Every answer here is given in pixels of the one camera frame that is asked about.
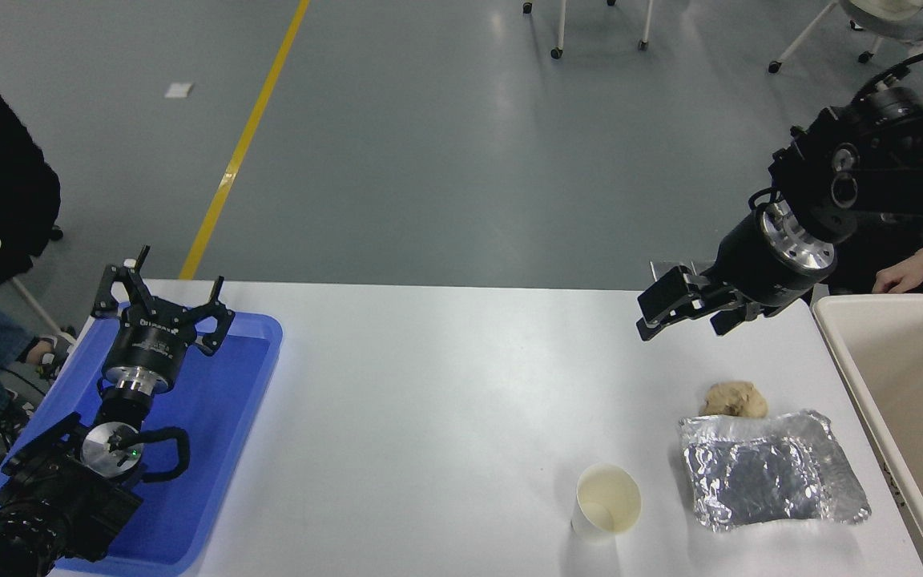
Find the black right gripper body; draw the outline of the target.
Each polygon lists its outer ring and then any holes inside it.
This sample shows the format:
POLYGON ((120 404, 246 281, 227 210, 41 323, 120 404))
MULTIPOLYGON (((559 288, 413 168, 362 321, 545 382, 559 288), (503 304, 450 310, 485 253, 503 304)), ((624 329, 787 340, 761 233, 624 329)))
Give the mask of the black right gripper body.
POLYGON ((740 295, 766 307, 791 304, 812 289, 812 277, 776 251, 766 233, 766 212, 752 212, 722 239, 713 265, 703 276, 732 286, 740 295))

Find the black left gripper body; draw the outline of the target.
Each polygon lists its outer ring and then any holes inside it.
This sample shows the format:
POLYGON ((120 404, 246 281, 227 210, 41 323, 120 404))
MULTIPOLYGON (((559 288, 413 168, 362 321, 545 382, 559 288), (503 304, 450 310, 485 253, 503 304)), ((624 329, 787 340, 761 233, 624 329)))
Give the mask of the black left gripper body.
POLYGON ((190 335, 181 325, 184 307, 156 303, 151 307, 129 304, 121 311, 119 332, 106 356, 106 378, 140 368, 161 379, 175 379, 182 369, 190 335))

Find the person's hand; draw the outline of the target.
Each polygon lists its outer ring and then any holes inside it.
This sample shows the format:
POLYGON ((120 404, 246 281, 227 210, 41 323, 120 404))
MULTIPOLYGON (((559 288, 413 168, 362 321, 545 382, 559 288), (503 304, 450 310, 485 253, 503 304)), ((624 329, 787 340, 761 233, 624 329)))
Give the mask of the person's hand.
POLYGON ((871 293, 908 293, 923 284, 923 253, 878 271, 871 293))

